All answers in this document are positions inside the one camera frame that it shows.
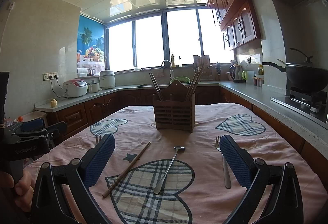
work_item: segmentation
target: wok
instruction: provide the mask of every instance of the wok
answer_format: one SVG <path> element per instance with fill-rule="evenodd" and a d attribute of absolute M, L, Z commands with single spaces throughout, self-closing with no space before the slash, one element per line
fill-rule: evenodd
<path fill-rule="evenodd" d="M 301 52 L 295 48 L 291 48 L 291 50 Z M 328 70 L 313 67 L 310 61 L 312 57 L 306 56 L 306 61 L 302 64 L 286 63 L 286 67 L 272 62 L 262 62 L 262 65 L 273 66 L 281 72 L 286 72 L 287 78 L 296 88 L 305 92 L 318 92 L 328 85 Z"/>

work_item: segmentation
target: rice cooker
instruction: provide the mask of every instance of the rice cooker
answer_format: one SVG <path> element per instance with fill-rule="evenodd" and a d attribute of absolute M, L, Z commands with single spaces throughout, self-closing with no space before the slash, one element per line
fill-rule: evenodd
<path fill-rule="evenodd" d="M 115 74 L 112 70 L 104 70 L 99 74 L 100 88 L 102 90 L 111 89 L 115 87 Z"/>
<path fill-rule="evenodd" d="M 68 80 L 63 83 L 66 97 L 79 97 L 83 96 L 88 91 L 88 85 L 83 80 Z"/>

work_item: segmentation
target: palm tree picture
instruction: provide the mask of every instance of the palm tree picture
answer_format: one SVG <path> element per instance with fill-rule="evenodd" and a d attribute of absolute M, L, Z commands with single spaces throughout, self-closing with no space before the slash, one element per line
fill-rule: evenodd
<path fill-rule="evenodd" d="M 91 38 L 92 31 L 89 28 L 84 27 L 84 33 L 81 34 L 81 41 L 83 44 L 87 44 L 88 48 L 90 48 L 89 43 L 92 42 Z"/>

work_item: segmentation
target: stove burner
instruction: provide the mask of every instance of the stove burner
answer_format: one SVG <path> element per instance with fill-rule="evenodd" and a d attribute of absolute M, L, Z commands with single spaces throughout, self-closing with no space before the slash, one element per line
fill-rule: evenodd
<path fill-rule="evenodd" d="M 317 113 L 320 108 L 325 106 L 327 103 L 326 92 L 312 92 L 308 93 L 298 88 L 291 87 L 289 98 L 301 105 L 308 106 L 310 111 Z"/>

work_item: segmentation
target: faucet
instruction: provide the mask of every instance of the faucet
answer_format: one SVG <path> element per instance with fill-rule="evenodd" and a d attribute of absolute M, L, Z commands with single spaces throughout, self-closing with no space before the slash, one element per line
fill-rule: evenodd
<path fill-rule="evenodd" d="M 170 80 L 172 80 L 172 79 L 174 78 L 174 73 L 173 73 L 173 69 L 172 69 L 172 64 L 171 64 L 171 62 L 170 62 L 169 60 L 164 60 L 164 61 L 162 62 L 162 64 L 161 64 L 161 68 L 163 68 L 163 63 L 164 63 L 165 61 L 169 62 L 169 64 L 170 64 Z"/>

